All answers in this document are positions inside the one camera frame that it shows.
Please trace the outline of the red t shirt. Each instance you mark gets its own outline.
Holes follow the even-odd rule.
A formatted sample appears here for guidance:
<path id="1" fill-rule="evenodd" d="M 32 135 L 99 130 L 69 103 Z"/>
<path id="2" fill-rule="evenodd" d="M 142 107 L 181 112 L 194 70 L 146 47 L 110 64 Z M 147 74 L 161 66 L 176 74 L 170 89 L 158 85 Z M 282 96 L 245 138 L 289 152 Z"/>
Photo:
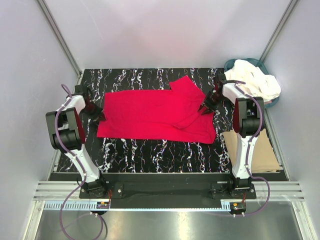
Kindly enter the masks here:
<path id="1" fill-rule="evenodd" d="M 170 82 L 169 87 L 107 92 L 106 120 L 99 123 L 97 137 L 212 144 L 216 138 L 213 114 L 199 109 L 205 94 L 188 76 Z"/>

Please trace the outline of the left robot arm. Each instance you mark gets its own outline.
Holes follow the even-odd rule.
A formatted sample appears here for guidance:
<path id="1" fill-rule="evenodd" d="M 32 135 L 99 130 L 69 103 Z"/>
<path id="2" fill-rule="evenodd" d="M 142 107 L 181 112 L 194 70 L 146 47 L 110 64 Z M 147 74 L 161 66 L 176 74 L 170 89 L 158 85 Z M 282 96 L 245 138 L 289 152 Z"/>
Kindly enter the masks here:
<path id="1" fill-rule="evenodd" d="M 65 102 L 45 115 L 50 143 L 67 156 L 80 173 L 80 190 L 91 197 L 103 198 L 108 193 L 107 181 L 85 147 L 86 135 L 80 119 L 84 113 L 93 124 L 104 122 L 103 109 L 93 102 L 88 87 L 76 85 L 74 93 L 65 84 L 61 87 L 67 93 Z"/>

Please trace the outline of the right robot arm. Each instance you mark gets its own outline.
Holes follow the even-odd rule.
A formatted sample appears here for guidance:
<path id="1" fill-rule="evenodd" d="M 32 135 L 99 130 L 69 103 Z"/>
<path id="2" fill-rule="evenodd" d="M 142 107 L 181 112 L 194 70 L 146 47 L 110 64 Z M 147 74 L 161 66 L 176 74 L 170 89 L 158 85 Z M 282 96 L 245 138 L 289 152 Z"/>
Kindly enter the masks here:
<path id="1" fill-rule="evenodd" d="M 227 80 L 225 74 L 218 74 L 214 78 L 214 87 L 205 96 L 198 111 L 202 115 L 215 111 L 216 106 L 224 99 L 234 104 L 232 128 L 236 133 L 236 163 L 227 183 L 221 189 L 214 189 L 217 197 L 231 197 L 242 199 L 254 194 L 252 185 L 252 161 L 256 142 L 260 132 L 265 127 L 265 104 L 260 96 L 251 96 L 245 93 L 240 80 Z"/>

